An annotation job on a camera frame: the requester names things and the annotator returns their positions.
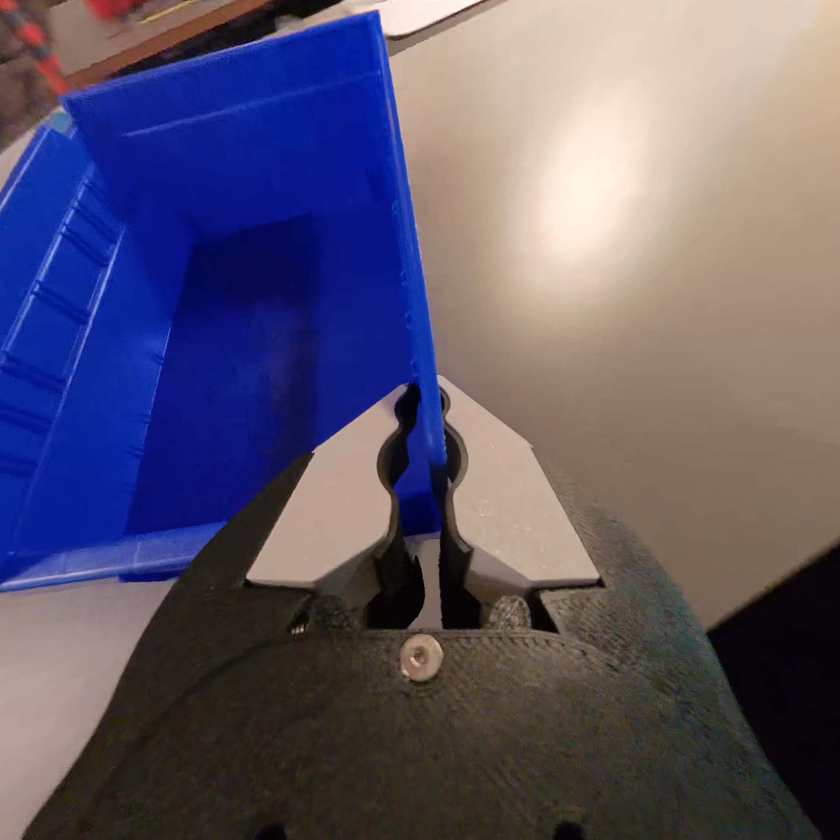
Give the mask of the large blue bin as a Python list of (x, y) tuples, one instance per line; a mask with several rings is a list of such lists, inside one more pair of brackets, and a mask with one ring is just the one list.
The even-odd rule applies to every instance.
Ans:
[(2, 591), (161, 580), (434, 339), (376, 13), (77, 91), (2, 190)]

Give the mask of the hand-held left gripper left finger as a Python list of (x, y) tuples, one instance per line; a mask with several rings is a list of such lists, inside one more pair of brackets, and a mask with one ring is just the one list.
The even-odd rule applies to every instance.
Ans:
[(316, 447), (246, 575), (252, 585), (338, 597), (351, 608), (412, 600), (395, 485), (406, 471), (419, 391), (400, 385)]

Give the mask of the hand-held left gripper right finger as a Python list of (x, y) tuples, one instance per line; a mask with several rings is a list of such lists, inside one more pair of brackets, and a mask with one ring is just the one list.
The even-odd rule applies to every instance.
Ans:
[(446, 571), (479, 602), (597, 585), (596, 570), (530, 443), (442, 375), (449, 457)]

